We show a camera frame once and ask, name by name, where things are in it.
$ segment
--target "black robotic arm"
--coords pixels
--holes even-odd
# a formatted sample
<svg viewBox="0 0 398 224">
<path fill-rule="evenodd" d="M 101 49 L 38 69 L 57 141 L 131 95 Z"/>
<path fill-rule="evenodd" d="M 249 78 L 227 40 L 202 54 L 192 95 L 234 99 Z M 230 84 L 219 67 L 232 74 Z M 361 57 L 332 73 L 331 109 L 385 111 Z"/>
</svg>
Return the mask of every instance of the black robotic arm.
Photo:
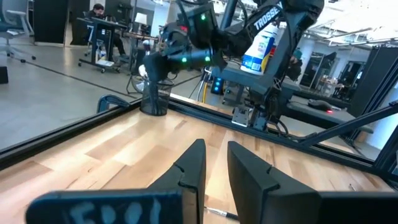
<svg viewBox="0 0 398 224">
<path fill-rule="evenodd" d="M 239 78 L 233 79 L 255 91 L 266 106 L 269 98 L 278 94 L 292 52 L 304 31 L 316 22 L 323 6 L 324 0 L 266 0 L 252 12 L 247 21 L 225 30 L 218 29 L 212 3 L 189 12 L 182 11 L 180 20 L 188 27 L 185 41 L 170 38 L 174 30 L 163 34 L 166 48 L 144 58 L 149 80 L 158 82 L 166 79 L 169 72 L 177 73 L 187 68 L 215 66 L 222 71 L 227 66 L 223 60 L 224 55 L 242 57 L 263 28 L 275 21 L 285 21 L 286 32 L 283 33 L 265 74 L 261 78 L 249 77 L 250 82 L 246 79 L 244 83 L 240 83 Z"/>
</svg>

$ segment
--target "black mesh cup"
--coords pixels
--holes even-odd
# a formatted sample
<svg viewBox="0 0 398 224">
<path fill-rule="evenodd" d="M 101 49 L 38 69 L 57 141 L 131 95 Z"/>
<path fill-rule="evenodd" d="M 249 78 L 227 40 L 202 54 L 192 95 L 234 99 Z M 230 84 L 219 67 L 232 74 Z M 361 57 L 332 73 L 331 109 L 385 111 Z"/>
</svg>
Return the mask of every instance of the black mesh cup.
<svg viewBox="0 0 398 224">
<path fill-rule="evenodd" d="M 145 80 L 142 90 L 141 112 L 151 116 L 166 115 L 173 85 L 174 83 L 171 80 L 162 80 L 157 83 Z"/>
</svg>

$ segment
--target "metal bracket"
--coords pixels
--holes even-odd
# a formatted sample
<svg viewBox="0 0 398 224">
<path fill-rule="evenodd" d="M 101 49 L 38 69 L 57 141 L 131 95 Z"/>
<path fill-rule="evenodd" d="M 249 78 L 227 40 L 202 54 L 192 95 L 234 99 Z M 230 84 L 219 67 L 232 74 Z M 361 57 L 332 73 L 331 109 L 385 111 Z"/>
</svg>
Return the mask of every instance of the metal bracket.
<svg viewBox="0 0 398 224">
<path fill-rule="evenodd" d="M 245 107 L 235 107 L 233 110 L 232 123 L 243 127 L 249 126 L 249 109 Z"/>
<path fill-rule="evenodd" d="M 97 113 L 107 111 L 110 105 L 127 108 L 128 106 L 130 106 L 130 103 L 118 96 L 104 95 L 98 100 Z"/>
</svg>

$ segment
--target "wooden tabletop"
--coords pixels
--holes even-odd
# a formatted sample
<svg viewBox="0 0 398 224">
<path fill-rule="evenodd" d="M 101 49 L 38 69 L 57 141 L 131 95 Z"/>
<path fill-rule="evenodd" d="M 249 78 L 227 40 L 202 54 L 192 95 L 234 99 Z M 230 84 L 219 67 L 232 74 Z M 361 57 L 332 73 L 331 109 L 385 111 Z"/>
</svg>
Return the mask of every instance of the wooden tabletop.
<svg viewBox="0 0 398 224">
<path fill-rule="evenodd" d="M 125 32 L 124 35 L 126 35 L 127 37 L 132 37 L 137 39 L 157 40 L 157 37 L 151 37 L 149 35 L 142 35 L 133 32 Z"/>
<path fill-rule="evenodd" d="M 0 172 L 2 223 L 23 223 L 29 203 L 51 190 L 145 188 L 196 139 L 206 142 L 208 207 L 236 213 L 227 143 L 236 141 L 317 190 L 392 191 L 379 177 L 169 110 L 134 110 Z M 235 223 L 205 212 L 205 223 Z"/>
</svg>

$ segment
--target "standing desk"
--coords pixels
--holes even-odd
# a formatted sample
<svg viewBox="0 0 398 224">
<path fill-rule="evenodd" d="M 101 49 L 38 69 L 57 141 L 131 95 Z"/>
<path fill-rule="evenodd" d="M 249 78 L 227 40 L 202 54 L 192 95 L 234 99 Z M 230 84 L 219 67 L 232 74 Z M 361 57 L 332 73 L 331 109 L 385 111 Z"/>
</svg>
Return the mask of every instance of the standing desk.
<svg viewBox="0 0 398 224">
<path fill-rule="evenodd" d="M 126 26 L 121 25 L 121 24 L 117 24 L 115 22 L 110 22 L 110 21 L 105 21 L 103 19 L 97 19 L 97 18 L 91 18 L 92 21 L 92 25 L 93 26 L 93 36 L 91 37 L 91 43 L 92 43 L 92 48 L 91 48 L 91 60 L 85 60 L 80 58 L 79 59 L 79 66 L 81 66 L 81 63 L 87 63 L 89 65 L 101 68 L 101 73 L 105 72 L 106 68 L 109 68 L 109 66 L 105 66 L 105 65 L 100 65 L 96 59 L 97 57 L 97 38 L 99 36 L 98 31 L 99 30 L 105 30 L 105 31 L 109 31 L 109 37 L 106 38 L 107 41 L 109 41 L 108 43 L 108 48 L 106 49 L 106 60 L 112 62 L 113 61 L 113 39 L 114 39 L 114 32 L 116 29 L 127 29 Z"/>
</svg>

